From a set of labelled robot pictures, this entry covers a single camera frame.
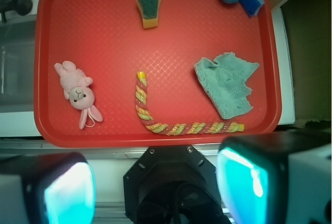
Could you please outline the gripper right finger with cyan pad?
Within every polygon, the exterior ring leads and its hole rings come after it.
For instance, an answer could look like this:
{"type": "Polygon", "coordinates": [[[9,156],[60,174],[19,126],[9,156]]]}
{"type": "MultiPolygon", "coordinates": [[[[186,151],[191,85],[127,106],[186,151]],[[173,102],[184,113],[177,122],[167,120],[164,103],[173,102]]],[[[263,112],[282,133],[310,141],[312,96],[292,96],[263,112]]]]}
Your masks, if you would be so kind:
{"type": "Polygon", "coordinates": [[[216,179],[236,223],[331,223],[331,135],[292,130],[231,136],[216,179]]]}

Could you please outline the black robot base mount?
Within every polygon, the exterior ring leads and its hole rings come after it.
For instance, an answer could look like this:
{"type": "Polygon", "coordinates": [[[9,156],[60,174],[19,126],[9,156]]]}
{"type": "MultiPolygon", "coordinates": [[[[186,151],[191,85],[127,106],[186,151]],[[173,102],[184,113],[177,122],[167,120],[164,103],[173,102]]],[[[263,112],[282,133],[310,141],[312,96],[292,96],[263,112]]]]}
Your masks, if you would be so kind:
{"type": "Polygon", "coordinates": [[[216,167],[192,146],[149,147],[123,176],[133,223],[230,223],[216,167]]]}

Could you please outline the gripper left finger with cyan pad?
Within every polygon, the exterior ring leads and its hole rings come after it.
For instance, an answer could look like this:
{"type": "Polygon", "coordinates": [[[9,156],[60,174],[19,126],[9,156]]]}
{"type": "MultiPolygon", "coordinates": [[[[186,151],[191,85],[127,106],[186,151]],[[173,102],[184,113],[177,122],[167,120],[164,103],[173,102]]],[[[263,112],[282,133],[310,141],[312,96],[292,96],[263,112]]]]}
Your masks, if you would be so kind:
{"type": "Polygon", "coordinates": [[[92,223],[95,198],[78,152],[1,159],[1,223],[92,223]]]}

